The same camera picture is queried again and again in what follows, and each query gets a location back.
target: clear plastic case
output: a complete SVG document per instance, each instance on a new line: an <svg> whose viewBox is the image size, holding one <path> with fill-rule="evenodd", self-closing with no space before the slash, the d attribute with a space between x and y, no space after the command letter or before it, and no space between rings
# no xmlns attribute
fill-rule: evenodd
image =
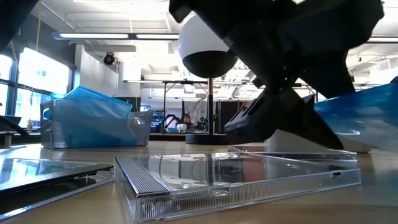
<svg viewBox="0 0 398 224"><path fill-rule="evenodd" d="M357 167L358 165L357 153L325 149L323 147L319 147L318 149L306 149L304 151L295 150L289 147L275 151L267 146L229 146L228 151L255 153L264 156L274 156L301 161L323 162L350 167Z"/></svg>
<svg viewBox="0 0 398 224"><path fill-rule="evenodd" d="M92 116L70 100L40 105L41 143L52 149L147 146L153 111L133 112L129 118Z"/></svg>
<svg viewBox="0 0 398 224"><path fill-rule="evenodd" d="M359 169L253 153L122 156L115 183L134 222L167 220L361 183Z"/></svg>
<svg viewBox="0 0 398 224"><path fill-rule="evenodd" d="M0 158L0 220L112 182L113 166Z"/></svg>

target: fluorescent light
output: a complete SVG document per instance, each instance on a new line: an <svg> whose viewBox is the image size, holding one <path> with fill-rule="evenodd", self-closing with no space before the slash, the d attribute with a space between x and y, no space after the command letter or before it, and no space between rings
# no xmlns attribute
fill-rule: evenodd
<svg viewBox="0 0 398 224"><path fill-rule="evenodd" d="M246 82L213 82L215 85L243 85Z"/></svg>
<svg viewBox="0 0 398 224"><path fill-rule="evenodd" d="M67 39L128 39L128 34L60 34L60 37Z"/></svg>
<svg viewBox="0 0 398 224"><path fill-rule="evenodd" d="M148 99L154 99L154 100L163 100L164 97L161 96L153 96L153 97L148 97ZM207 98L197 98L197 97L166 97L166 100L207 100ZM243 101L252 101L254 99L249 99L249 98L214 98L214 101L221 100L221 101L228 101L228 100L243 100Z"/></svg>
<svg viewBox="0 0 398 224"><path fill-rule="evenodd" d="M152 0L154 2L164 2L164 0ZM147 2L144 0L73 0L73 2L87 2L87 3L137 3Z"/></svg>
<svg viewBox="0 0 398 224"><path fill-rule="evenodd" d="M163 100L164 97L161 96L153 96L148 97L149 99ZM197 97L166 97L166 100L206 100L206 98L197 98Z"/></svg>
<svg viewBox="0 0 398 224"><path fill-rule="evenodd" d="M179 34L136 34L137 39L178 40Z"/></svg>
<svg viewBox="0 0 398 224"><path fill-rule="evenodd" d="M391 43L398 44L398 37L371 37L368 40L370 44L383 44L383 43Z"/></svg>
<svg viewBox="0 0 398 224"><path fill-rule="evenodd" d="M163 83L163 81L157 80L125 80L126 83Z"/></svg>

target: light fixture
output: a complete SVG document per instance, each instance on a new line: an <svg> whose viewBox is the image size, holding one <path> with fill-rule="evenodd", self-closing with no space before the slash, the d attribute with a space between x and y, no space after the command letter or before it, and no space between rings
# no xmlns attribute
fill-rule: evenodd
<svg viewBox="0 0 398 224"><path fill-rule="evenodd" d="M178 34L137 34L137 33L58 33L53 32L55 40L178 40Z"/></svg>
<svg viewBox="0 0 398 224"><path fill-rule="evenodd" d="M152 0L154 2L165 2L165 0ZM73 0L73 2L86 2L86 3L137 3L148 2L144 0Z"/></svg>
<svg viewBox="0 0 398 224"><path fill-rule="evenodd" d="M155 100L163 100L164 98L166 100L206 100L206 98L198 98L198 97L161 97L161 96L150 96L148 97L149 99L155 99Z"/></svg>
<svg viewBox="0 0 398 224"><path fill-rule="evenodd" d="M198 98L198 97L171 97L171 96L167 96L167 97L162 97L162 96L150 96L148 97L148 99L153 99L153 100L207 100L207 98ZM242 101L252 101L254 99L250 99L250 98L213 98L213 100L220 100L220 101L229 101L229 100L242 100Z"/></svg>
<svg viewBox="0 0 398 224"><path fill-rule="evenodd" d="M367 44L398 44L398 37L371 37Z"/></svg>
<svg viewBox="0 0 398 224"><path fill-rule="evenodd" d="M215 85L243 85L246 82L213 82Z"/></svg>
<svg viewBox="0 0 398 224"><path fill-rule="evenodd" d="M178 40L179 34L136 34L137 39L147 39L147 40Z"/></svg>
<svg viewBox="0 0 398 224"><path fill-rule="evenodd" d="M71 33L59 34L60 37L65 39L128 39L128 34L84 34L84 33Z"/></svg>
<svg viewBox="0 0 398 224"><path fill-rule="evenodd" d="M157 80L124 80L126 83L163 83L163 81Z"/></svg>

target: bright window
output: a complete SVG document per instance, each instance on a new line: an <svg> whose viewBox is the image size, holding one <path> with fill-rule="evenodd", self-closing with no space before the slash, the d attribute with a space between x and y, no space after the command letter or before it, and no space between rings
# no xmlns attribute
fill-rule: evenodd
<svg viewBox="0 0 398 224"><path fill-rule="evenodd" d="M15 116L22 117L19 126L26 128L28 120L33 122L33 128L40 127L40 104L51 100L50 96L35 93L29 90L18 89L17 107Z"/></svg>
<svg viewBox="0 0 398 224"><path fill-rule="evenodd" d="M8 86L0 84L0 115L6 114Z"/></svg>
<svg viewBox="0 0 398 224"><path fill-rule="evenodd" d="M23 85L65 94L69 68L34 50L25 48L19 62L19 80Z"/></svg>
<svg viewBox="0 0 398 224"><path fill-rule="evenodd" d="M9 80L10 79L10 70L12 66L12 59L0 55L0 78L4 80Z"/></svg>

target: dome camera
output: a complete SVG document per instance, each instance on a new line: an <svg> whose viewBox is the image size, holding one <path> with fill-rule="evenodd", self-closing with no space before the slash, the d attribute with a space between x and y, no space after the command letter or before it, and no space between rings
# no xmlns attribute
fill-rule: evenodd
<svg viewBox="0 0 398 224"><path fill-rule="evenodd" d="M106 53L106 56L104 57L105 65L114 65L116 63L116 59L113 55L113 52Z"/></svg>
<svg viewBox="0 0 398 224"><path fill-rule="evenodd" d="M178 52L188 71L201 78L224 75L238 59L198 16L182 27Z"/></svg>

